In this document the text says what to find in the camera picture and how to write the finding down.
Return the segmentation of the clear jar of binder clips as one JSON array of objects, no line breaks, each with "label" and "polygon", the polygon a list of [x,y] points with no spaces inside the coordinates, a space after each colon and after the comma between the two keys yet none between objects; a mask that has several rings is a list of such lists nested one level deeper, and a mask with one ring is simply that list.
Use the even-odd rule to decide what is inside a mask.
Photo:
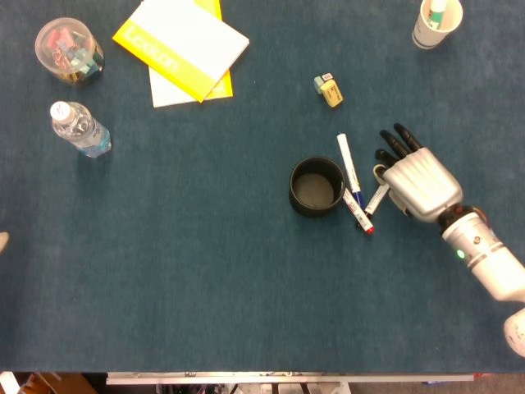
[{"label": "clear jar of binder clips", "polygon": [[81,21],[61,17],[49,21],[34,42],[39,62],[69,85],[86,85],[102,74],[102,47]]}]

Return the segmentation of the white green glue stick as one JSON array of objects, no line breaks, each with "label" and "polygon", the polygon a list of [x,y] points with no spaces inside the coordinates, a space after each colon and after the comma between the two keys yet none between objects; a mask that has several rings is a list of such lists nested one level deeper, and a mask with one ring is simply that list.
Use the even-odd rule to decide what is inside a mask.
[{"label": "white green glue stick", "polygon": [[434,30],[439,30],[448,0],[428,0],[427,23]]}]

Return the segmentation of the black mesh pen cup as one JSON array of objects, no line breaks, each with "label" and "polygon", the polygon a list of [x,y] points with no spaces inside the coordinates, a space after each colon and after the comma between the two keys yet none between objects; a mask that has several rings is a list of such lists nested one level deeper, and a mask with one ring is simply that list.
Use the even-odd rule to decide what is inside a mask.
[{"label": "black mesh pen cup", "polygon": [[344,173],[335,161],[323,156],[307,157],[290,173],[289,201],[297,213],[318,218],[336,207],[345,187]]}]

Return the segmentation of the yellow eraser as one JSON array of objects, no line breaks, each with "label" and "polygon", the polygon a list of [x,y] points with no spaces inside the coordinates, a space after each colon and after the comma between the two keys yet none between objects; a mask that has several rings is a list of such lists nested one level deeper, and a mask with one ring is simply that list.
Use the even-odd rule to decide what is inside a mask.
[{"label": "yellow eraser", "polygon": [[322,96],[331,108],[337,107],[344,101],[344,97],[335,80],[326,81],[320,88]]}]

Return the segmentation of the blue capped white marker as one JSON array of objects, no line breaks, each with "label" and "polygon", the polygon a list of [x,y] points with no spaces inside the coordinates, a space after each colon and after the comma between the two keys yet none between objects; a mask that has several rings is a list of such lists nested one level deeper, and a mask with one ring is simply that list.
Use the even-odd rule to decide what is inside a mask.
[{"label": "blue capped white marker", "polygon": [[339,145],[340,154],[345,165],[347,177],[349,179],[350,192],[357,201],[360,208],[365,208],[361,187],[358,181],[357,172],[355,170],[354,161],[349,149],[347,136],[345,133],[339,133],[336,138]]}]

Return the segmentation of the white paper cup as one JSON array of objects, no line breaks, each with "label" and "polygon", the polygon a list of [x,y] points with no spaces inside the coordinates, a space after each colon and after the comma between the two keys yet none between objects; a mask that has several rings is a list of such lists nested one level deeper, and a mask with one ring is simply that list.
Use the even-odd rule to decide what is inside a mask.
[{"label": "white paper cup", "polygon": [[427,23],[428,0],[422,0],[412,38],[421,49],[432,49],[440,44],[449,34],[455,32],[463,19],[463,6],[459,0],[448,0],[441,28],[432,29]]}]

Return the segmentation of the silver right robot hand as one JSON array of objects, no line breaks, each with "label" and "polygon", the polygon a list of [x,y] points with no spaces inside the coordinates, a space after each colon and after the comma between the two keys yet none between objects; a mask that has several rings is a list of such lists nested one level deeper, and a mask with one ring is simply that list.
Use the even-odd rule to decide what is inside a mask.
[{"label": "silver right robot hand", "polygon": [[377,149],[375,158],[385,167],[379,178],[390,187],[399,207],[421,222],[436,222],[447,209],[463,201],[456,178],[431,150],[402,124],[395,134],[380,131],[390,150]]}]

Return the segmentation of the red capped white marker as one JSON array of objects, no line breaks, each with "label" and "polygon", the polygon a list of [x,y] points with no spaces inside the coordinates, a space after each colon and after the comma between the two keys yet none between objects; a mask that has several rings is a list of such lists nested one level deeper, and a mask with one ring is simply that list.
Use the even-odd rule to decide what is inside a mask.
[{"label": "red capped white marker", "polygon": [[362,230],[368,235],[373,234],[375,227],[348,189],[344,191],[343,200]]}]

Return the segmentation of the metal table frame edge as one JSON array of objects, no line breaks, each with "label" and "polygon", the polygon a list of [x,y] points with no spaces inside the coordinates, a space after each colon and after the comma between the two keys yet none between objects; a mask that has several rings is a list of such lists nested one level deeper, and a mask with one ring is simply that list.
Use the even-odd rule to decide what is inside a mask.
[{"label": "metal table frame edge", "polygon": [[474,373],[109,372],[106,384],[440,383],[471,382],[474,378]]}]

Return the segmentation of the blue felt table cover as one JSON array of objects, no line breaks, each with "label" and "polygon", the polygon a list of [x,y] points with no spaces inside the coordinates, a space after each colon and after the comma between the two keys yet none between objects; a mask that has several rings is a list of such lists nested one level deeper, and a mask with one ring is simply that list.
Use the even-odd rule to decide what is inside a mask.
[{"label": "blue felt table cover", "polygon": [[[154,108],[148,68],[112,37],[140,0],[0,0],[0,369],[525,373],[494,300],[439,227],[390,200],[362,233],[340,204],[289,202],[293,166],[340,160],[365,198],[380,131],[405,125],[525,263],[525,0],[462,0],[436,48],[421,0],[221,0],[249,39],[231,99]],[[83,22],[103,72],[69,85],[38,60],[49,22]],[[313,79],[333,75],[331,108]],[[50,107],[111,135],[90,158]]]}]

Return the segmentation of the clear plastic water bottle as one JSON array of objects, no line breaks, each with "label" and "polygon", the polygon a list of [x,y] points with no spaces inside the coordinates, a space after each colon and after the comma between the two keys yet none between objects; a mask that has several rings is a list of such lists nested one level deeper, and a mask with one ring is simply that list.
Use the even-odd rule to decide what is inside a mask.
[{"label": "clear plastic water bottle", "polygon": [[54,132],[73,144],[83,155],[97,158],[112,149],[109,130],[84,105],[57,101],[49,112]]}]

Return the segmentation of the yellow white Lexicon notebook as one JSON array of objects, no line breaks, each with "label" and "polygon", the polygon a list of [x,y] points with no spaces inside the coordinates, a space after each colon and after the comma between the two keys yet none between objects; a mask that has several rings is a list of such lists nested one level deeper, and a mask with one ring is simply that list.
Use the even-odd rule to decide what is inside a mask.
[{"label": "yellow white Lexicon notebook", "polygon": [[193,0],[143,0],[113,40],[200,103],[249,46]]}]

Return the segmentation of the black capped white marker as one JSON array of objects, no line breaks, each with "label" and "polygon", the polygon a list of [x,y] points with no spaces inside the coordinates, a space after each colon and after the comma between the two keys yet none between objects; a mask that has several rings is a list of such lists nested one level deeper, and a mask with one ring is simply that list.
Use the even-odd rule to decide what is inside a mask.
[{"label": "black capped white marker", "polygon": [[377,187],[376,192],[371,197],[370,201],[368,202],[366,208],[364,209],[365,214],[371,218],[373,214],[376,212],[379,204],[381,201],[386,197],[386,195],[389,192],[390,187],[387,184],[380,184]]}]

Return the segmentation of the brown box under table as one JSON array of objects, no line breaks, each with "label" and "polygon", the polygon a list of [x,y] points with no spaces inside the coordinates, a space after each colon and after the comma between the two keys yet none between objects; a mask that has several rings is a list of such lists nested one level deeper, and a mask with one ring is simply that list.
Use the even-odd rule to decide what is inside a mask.
[{"label": "brown box under table", "polygon": [[81,373],[32,373],[17,394],[98,394]]}]

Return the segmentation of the small green eraser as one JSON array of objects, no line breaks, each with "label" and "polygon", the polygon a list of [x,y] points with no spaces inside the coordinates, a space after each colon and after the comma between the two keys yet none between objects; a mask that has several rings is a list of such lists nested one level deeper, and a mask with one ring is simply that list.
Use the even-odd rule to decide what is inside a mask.
[{"label": "small green eraser", "polygon": [[315,76],[313,79],[314,88],[318,94],[322,93],[321,87],[329,80],[333,79],[333,75],[331,73],[326,73],[320,76]]}]

